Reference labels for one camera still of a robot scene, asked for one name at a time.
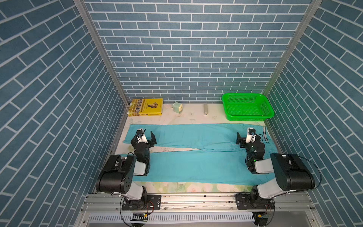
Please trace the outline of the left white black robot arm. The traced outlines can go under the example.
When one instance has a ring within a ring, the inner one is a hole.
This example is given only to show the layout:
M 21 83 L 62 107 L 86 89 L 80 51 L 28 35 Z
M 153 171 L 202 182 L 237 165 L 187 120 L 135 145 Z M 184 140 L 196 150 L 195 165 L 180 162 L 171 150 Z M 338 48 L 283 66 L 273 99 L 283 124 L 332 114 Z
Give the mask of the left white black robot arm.
M 157 144 L 155 135 L 151 132 L 150 139 L 145 136 L 145 130 L 137 130 L 130 143 L 133 151 L 123 157 L 111 155 L 96 181 L 96 191 L 107 194 L 118 194 L 126 202 L 145 206 L 147 191 L 145 187 L 133 182 L 134 176 L 147 176 L 150 170 L 150 148 Z

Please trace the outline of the teal long pants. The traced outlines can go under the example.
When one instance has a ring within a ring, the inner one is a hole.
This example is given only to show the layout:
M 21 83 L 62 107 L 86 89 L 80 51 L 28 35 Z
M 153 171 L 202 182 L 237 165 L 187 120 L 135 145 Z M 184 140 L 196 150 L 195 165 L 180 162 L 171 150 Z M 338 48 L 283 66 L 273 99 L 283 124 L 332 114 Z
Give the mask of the teal long pants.
M 154 134 L 156 146 L 181 148 L 181 151 L 150 151 L 147 176 L 136 176 L 139 182 L 219 183 L 255 185 L 265 183 L 274 174 L 256 175 L 248 171 L 246 150 L 237 145 L 237 134 L 245 136 L 248 128 L 263 134 L 263 127 L 250 124 L 132 124 L 123 141 L 130 144 L 138 129 L 149 139 Z

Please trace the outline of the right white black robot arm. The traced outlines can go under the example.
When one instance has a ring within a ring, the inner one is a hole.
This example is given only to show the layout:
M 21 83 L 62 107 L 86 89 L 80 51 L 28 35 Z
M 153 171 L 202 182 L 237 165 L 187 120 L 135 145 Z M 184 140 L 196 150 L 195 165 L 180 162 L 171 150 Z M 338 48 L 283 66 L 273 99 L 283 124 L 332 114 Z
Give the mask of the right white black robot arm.
M 246 150 L 245 164 L 252 174 L 275 177 L 266 183 L 253 186 L 250 192 L 252 201 L 269 200 L 277 196 L 309 191 L 319 187 L 315 178 L 304 164 L 303 157 L 296 154 L 270 154 L 265 159 L 265 144 L 263 136 L 249 128 L 246 137 L 237 133 L 236 144 Z

